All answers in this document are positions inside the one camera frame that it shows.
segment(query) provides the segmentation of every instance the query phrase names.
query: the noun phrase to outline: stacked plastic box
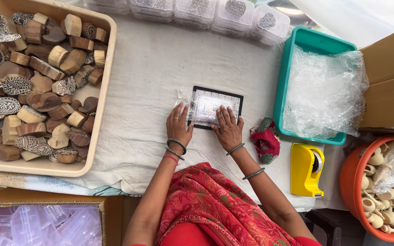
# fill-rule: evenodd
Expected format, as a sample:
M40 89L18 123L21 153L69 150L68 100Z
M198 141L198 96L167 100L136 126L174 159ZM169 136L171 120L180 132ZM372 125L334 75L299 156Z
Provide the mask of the stacked plastic box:
M208 29L214 20L217 0L176 0L174 21L186 26Z
M268 5L261 4L253 13L253 23L247 31L247 36L274 45L285 41L289 26L288 16Z
M100 13L128 14L128 0L83 0L85 8Z
M101 246L98 206L0 208L0 246Z
M130 0L130 9L138 19L168 23L174 14L174 0Z
M242 37L252 25L255 5L248 0L220 0L211 30Z

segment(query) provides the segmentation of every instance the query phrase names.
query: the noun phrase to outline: yellow tape dispenser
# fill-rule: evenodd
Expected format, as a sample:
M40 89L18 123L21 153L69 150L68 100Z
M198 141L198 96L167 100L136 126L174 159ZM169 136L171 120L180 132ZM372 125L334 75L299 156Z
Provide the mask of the yellow tape dispenser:
M322 151L305 143L291 146L291 193L304 197L322 197L318 183L325 156Z

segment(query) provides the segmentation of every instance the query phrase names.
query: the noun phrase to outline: tape roll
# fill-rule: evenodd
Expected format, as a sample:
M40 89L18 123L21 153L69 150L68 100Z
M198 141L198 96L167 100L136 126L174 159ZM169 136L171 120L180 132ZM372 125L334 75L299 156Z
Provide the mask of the tape roll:
M322 162L322 158L320 157L319 154L315 153L314 151L312 151L314 154L314 163L313 163L313 171L312 173L317 173L320 172L320 170L323 167L323 162Z

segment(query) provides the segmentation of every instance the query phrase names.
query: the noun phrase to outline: orange plastic basin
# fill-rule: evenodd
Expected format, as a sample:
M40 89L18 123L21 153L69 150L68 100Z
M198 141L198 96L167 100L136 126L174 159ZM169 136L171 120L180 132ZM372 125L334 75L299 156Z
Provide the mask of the orange plastic basin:
M383 143L394 141L394 135L381 137L371 144L365 144L352 151L340 170L340 193L347 208L371 235L383 241L394 243L394 233L387 234L374 229L367 221L361 204L361 179L367 161L375 149Z

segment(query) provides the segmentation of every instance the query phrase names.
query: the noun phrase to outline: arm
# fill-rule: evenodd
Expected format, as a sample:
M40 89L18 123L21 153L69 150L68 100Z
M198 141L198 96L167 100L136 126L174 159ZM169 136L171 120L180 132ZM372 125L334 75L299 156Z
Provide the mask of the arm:
M186 130L188 105L185 106L182 114L180 114L182 106L183 103L180 103L169 115L167 119L167 135L168 138L176 139L187 146L192 138L194 125L191 124L188 131ZM183 152L182 147L177 143L171 143L170 149L176 153ZM166 151L164 156L171 156L176 160L179 159L169 151ZM145 190L144 196L130 219L123 246L132 244L154 245L168 187L176 166L176 162L171 158L162 158L158 169Z
M223 105L217 110L217 118L220 129L215 126L211 127L223 148L226 151L231 151L242 143L243 118L239 116L237 126L232 110L228 107L226 111ZM231 156L244 176L249 176L261 170L261 167L244 147L235 150ZM265 172L260 172L249 178L249 182L273 222L292 237L302 236L316 241L296 209Z

